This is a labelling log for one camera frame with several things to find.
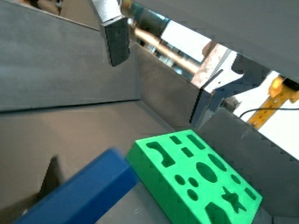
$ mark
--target star-shaped hole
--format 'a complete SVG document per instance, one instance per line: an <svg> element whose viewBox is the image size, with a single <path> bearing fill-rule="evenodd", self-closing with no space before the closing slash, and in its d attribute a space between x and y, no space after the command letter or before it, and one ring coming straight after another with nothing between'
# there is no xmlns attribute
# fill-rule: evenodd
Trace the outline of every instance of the star-shaped hole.
<svg viewBox="0 0 299 224"><path fill-rule="evenodd" d="M239 196L236 193L229 192L229 190L223 186L223 190L225 194L221 195L221 198L231 204L235 213L239 213L239 209L243 211L247 211L247 209L243 207L243 205L239 203Z"/></svg>

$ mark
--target blue block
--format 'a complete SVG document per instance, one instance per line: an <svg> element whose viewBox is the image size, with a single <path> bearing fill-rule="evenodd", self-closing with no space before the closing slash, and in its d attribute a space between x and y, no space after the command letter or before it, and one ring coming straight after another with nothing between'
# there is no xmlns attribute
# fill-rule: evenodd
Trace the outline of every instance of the blue block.
<svg viewBox="0 0 299 224"><path fill-rule="evenodd" d="M116 149L108 149L14 224L95 224L136 185Z"/></svg>

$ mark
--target metal rod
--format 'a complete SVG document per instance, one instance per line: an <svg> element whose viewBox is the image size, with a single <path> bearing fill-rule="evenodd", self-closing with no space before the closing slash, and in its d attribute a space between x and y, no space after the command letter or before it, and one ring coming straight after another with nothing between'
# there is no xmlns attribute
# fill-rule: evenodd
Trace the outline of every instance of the metal rod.
<svg viewBox="0 0 299 224"><path fill-rule="evenodd" d="M197 73L200 70L200 65L185 59L181 55L179 55L173 50L161 43L161 40L149 32L143 31L139 28L135 28L135 35L139 39L141 39L147 44L155 47L156 51L167 56L173 63L181 67L185 71L188 71L192 75Z"/></svg>

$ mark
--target foam puzzle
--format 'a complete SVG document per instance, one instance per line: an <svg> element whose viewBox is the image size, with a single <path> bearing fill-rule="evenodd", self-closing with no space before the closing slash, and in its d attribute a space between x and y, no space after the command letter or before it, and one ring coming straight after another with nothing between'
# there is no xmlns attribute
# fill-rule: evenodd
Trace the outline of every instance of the foam puzzle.
<svg viewBox="0 0 299 224"><path fill-rule="evenodd" d="M173 224L249 224L261 196L192 130L135 141L127 161Z"/></svg>

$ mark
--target circular hole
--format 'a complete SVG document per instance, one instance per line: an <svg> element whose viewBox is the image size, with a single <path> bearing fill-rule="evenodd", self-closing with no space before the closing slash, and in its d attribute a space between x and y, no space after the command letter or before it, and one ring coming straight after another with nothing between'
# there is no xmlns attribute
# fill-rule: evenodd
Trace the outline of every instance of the circular hole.
<svg viewBox="0 0 299 224"><path fill-rule="evenodd" d="M189 180L189 183L191 183L191 185L193 187L197 187L199 186L199 182L197 182L197 180L195 178L189 178L188 180Z"/></svg>
<svg viewBox="0 0 299 224"><path fill-rule="evenodd" d="M212 154L209 154L208 155L208 157L209 157L209 161L223 170L223 171L225 171L227 170L227 168L225 168L225 165L220 162L220 160L212 155Z"/></svg>
<svg viewBox="0 0 299 224"><path fill-rule="evenodd" d="M216 183L217 182L217 176L215 171L201 162L196 164L196 169L199 174L211 182Z"/></svg>
<svg viewBox="0 0 299 224"><path fill-rule="evenodd" d="M192 189L189 189L187 191L187 193L188 193L188 195L189 195L192 200L197 200L199 199L199 196L197 196L196 192Z"/></svg>
<svg viewBox="0 0 299 224"><path fill-rule="evenodd" d="M237 178L233 174L231 174L229 176L231 176L232 180L233 180L237 184L240 184L240 180L239 180L239 178Z"/></svg>
<svg viewBox="0 0 299 224"><path fill-rule="evenodd" d="M176 182L183 186L184 185L184 179L183 179L183 176L180 176L180 175L175 175L173 176L175 177L175 180L176 180Z"/></svg>

